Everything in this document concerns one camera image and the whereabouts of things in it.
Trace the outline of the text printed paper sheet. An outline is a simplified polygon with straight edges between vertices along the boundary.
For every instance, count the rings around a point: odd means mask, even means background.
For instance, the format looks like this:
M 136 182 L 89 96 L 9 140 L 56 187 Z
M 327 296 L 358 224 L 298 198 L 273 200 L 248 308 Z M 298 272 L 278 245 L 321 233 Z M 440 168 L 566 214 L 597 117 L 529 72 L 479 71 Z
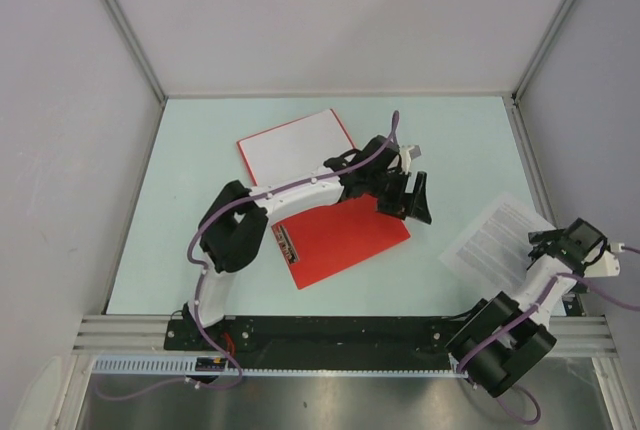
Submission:
M 439 260 L 483 298 L 500 291 L 512 294 L 524 283 L 530 264 L 529 234 L 553 228 L 530 206 L 502 193 L 456 237 Z

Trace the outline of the red file folder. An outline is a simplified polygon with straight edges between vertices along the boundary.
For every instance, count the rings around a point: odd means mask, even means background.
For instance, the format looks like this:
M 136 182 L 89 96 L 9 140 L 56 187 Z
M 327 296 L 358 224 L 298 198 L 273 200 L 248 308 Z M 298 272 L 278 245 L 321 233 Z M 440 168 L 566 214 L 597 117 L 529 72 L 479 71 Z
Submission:
M 277 224 L 285 226 L 299 255 L 298 263 L 289 265 L 285 261 L 298 289 L 314 285 L 410 237 L 402 221 L 376 211 L 371 196 L 314 208 Z

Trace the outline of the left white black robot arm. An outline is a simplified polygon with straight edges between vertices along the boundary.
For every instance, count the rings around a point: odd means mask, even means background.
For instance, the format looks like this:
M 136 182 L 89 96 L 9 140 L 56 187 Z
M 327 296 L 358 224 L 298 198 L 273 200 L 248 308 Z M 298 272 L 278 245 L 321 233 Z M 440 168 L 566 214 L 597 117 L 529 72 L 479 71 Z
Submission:
M 188 261 L 201 268 L 194 296 L 186 305 L 191 319 L 187 339 L 202 350 L 219 342 L 219 322 L 236 273 L 256 259 L 266 230 L 289 217 L 369 195 L 381 214 L 430 224 L 427 175 L 410 170 L 420 154 L 417 145 L 400 146 L 393 136 L 378 135 L 364 148 L 329 158 L 278 185 L 227 183 L 187 249 Z

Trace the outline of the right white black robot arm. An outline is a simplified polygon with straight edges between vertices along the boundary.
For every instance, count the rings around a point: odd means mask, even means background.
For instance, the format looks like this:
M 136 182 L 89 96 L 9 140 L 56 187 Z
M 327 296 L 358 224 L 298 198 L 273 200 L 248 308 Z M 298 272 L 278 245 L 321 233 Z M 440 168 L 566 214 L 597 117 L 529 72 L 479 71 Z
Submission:
M 529 265 L 523 285 L 482 299 L 447 342 L 456 371 L 498 398 L 556 345 L 551 312 L 589 270 L 604 269 L 611 256 L 608 238 L 576 219 L 562 229 L 530 232 Z

